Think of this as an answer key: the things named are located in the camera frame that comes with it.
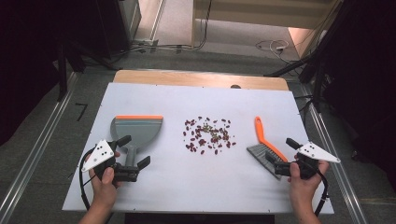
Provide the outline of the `pile of red beans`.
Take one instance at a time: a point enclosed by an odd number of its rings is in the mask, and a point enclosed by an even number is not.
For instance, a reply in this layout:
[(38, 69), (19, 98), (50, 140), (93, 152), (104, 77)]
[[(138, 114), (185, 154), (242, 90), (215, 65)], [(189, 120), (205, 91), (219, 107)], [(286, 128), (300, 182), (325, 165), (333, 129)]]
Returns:
[(192, 153), (206, 152), (218, 155), (224, 148), (236, 146), (235, 135), (231, 133), (229, 119), (212, 119), (198, 116), (186, 119), (182, 131), (184, 147)]

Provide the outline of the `dark cabinet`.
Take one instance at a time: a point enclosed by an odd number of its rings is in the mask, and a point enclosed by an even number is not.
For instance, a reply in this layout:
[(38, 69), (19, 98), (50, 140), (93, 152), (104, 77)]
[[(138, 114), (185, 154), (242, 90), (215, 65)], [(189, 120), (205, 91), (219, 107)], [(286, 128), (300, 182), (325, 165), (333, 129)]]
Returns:
[(138, 0), (96, 0), (105, 36), (105, 57), (129, 50), (142, 15)]

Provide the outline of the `light wooden furniture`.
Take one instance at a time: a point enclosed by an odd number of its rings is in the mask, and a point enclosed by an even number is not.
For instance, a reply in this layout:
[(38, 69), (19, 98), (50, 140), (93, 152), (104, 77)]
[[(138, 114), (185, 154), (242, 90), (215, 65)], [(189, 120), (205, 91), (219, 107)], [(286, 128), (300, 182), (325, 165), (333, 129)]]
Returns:
[(309, 30), (297, 45), (308, 48), (343, 0), (193, 0), (191, 43), (195, 43), (195, 20), (234, 21)]

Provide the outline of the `person's left hand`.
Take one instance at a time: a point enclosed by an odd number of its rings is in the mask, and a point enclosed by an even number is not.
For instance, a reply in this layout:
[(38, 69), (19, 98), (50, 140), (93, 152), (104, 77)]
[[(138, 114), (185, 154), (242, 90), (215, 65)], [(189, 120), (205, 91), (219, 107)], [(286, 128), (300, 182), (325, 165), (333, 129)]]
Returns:
[(92, 179), (92, 207), (111, 209), (116, 201), (117, 187), (119, 186), (119, 184), (113, 184), (115, 176), (114, 169), (112, 167), (107, 167), (101, 179), (95, 175), (94, 170), (89, 171), (89, 176)]

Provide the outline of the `orange brush with grey bristles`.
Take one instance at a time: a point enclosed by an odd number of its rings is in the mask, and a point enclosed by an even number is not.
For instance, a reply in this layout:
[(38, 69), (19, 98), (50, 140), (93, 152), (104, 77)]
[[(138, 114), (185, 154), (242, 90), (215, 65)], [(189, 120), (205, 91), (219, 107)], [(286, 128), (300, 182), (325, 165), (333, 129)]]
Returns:
[(247, 151), (253, 156), (253, 158), (260, 163), (272, 176), (277, 180), (281, 179), (281, 175), (277, 175), (275, 172), (275, 164), (267, 164), (264, 158), (266, 152), (270, 152), (277, 157), (277, 161), (287, 162), (288, 159), (284, 154), (278, 150), (273, 144), (265, 139), (264, 128), (260, 117), (254, 119), (255, 132), (259, 140), (259, 144), (247, 147)]

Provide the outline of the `grey dustpan with orange edge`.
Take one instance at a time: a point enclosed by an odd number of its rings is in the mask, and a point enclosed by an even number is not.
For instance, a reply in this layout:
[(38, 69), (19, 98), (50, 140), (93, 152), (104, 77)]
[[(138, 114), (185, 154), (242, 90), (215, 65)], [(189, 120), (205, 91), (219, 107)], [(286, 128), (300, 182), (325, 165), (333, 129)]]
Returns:
[(163, 116), (159, 115), (117, 115), (110, 124), (110, 134), (114, 140), (126, 135), (131, 140), (127, 148), (125, 165), (135, 167), (137, 150), (149, 145), (160, 131)]

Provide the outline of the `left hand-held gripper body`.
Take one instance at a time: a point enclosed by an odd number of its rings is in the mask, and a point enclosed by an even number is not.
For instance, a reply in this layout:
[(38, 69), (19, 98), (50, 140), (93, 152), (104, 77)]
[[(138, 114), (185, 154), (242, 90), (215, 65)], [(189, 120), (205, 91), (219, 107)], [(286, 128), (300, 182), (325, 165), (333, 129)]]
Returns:
[(87, 160), (82, 160), (81, 171), (88, 172), (93, 169), (95, 174), (99, 178), (102, 178), (104, 170), (107, 167), (112, 167), (115, 172), (115, 182), (135, 182), (139, 174), (139, 169), (116, 162), (115, 151), (118, 147), (117, 141), (108, 142), (107, 140), (100, 140), (89, 152), (90, 157)]

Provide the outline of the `white board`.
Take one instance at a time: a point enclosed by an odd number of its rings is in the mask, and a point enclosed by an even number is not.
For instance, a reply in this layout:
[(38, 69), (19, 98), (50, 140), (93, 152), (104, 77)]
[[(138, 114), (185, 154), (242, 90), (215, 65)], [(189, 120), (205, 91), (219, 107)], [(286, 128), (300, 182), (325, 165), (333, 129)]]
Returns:
[[(117, 115), (161, 115), (158, 135), (139, 150), (151, 158), (136, 182), (125, 183), (114, 206), (121, 212), (282, 214), (291, 210), (290, 185), (276, 179), (247, 151), (258, 139), (254, 119), (265, 137), (288, 159), (295, 155), (288, 138), (305, 144), (300, 112), (291, 91), (260, 91), (111, 83), (85, 148), (109, 140)], [(187, 121), (228, 122), (231, 144), (189, 151)]]

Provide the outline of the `person's right hand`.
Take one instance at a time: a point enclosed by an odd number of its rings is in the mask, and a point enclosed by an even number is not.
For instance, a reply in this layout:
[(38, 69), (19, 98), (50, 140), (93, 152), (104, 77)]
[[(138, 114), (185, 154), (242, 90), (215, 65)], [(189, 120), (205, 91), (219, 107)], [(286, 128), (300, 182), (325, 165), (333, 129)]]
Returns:
[(312, 205), (314, 194), (321, 182), (321, 176), (315, 174), (309, 179), (301, 179), (300, 168), (296, 162), (290, 164), (290, 202), (293, 207)]

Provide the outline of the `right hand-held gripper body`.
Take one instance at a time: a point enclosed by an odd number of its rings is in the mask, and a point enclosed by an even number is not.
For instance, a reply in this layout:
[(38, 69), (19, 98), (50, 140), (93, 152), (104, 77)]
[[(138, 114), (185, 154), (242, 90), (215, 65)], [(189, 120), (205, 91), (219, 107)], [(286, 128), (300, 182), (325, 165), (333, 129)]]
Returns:
[[(309, 179), (315, 175), (319, 161), (341, 162), (333, 154), (312, 142), (308, 142), (295, 150), (297, 152), (297, 160), (295, 162), (299, 165), (301, 179)], [(277, 175), (290, 176), (290, 162), (276, 161), (275, 172)]]

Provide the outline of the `wooden table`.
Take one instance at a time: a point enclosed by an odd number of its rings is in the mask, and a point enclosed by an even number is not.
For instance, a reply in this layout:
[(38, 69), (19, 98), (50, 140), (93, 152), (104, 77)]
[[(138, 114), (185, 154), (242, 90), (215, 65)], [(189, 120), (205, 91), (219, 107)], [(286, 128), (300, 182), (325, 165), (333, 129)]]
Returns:
[(245, 90), (287, 91), (287, 81), (281, 77), (251, 77), (219, 73), (182, 72), (165, 70), (120, 70), (113, 79), (116, 83), (135, 83)]

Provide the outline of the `metal floor rail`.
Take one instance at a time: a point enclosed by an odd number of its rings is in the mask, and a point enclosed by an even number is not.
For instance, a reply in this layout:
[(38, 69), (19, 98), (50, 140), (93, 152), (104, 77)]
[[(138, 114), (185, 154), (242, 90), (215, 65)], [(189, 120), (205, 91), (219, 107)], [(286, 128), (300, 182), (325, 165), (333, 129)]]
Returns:
[(62, 117), (71, 96), (74, 93), (78, 80), (78, 73), (72, 72), (66, 82), (69, 89), (66, 91), (64, 97), (55, 104), (45, 126), (41, 130), (40, 135), (35, 140), (35, 143), (33, 144), (27, 159), (23, 163), (15, 179), (11, 182), (5, 199), (0, 205), (0, 224), (7, 224), (9, 222), (12, 213), (14, 212), (22, 194), (24, 193), (35, 171), (35, 168), (37, 167), (43, 153), (45, 152), (48, 142), (51, 139), (59, 123), (59, 120)]
[(306, 98), (302, 118), (310, 139), (314, 139), (315, 143), (323, 146), (325, 150), (341, 159), (340, 163), (332, 164), (331, 168), (336, 186), (340, 191), (339, 196), (341, 197), (341, 202), (346, 207), (346, 211), (351, 218), (351, 223), (369, 224), (356, 191), (347, 174), (345, 167), (347, 159), (342, 158), (341, 148), (337, 146), (332, 138), (331, 132), (324, 119), (323, 110), (319, 113), (315, 109), (314, 104), (310, 103), (310, 98)]

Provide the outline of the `black metal stand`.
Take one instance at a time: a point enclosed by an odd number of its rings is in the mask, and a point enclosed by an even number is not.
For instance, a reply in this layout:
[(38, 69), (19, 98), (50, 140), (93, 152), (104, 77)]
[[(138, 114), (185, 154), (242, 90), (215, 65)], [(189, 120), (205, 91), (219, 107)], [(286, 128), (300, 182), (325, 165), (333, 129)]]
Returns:
[(93, 51), (83, 47), (76, 41), (67, 38), (61, 38), (57, 41), (57, 56), (58, 56), (58, 74), (59, 74), (59, 96), (58, 102), (66, 96), (68, 92), (66, 63), (69, 63), (74, 71), (83, 72), (85, 70), (85, 63), (82, 60), (82, 55), (86, 55), (93, 59), (100, 65), (109, 70), (119, 71), (120, 67), (108, 63)]
[(349, 8), (344, 5), (345, 0), (334, 0), (336, 4), (331, 8), (325, 19), (318, 25), (320, 34), (314, 38), (315, 46), (309, 50), (299, 61), (289, 63), (284, 68), (267, 74), (267, 77), (281, 77), (291, 70), (302, 67), (302, 72), (298, 75), (301, 83), (307, 84), (314, 80), (314, 88), (307, 105), (312, 105), (320, 112), (321, 85), (325, 77), (325, 64), (328, 58), (327, 50), (330, 48), (332, 38), (345, 19)]

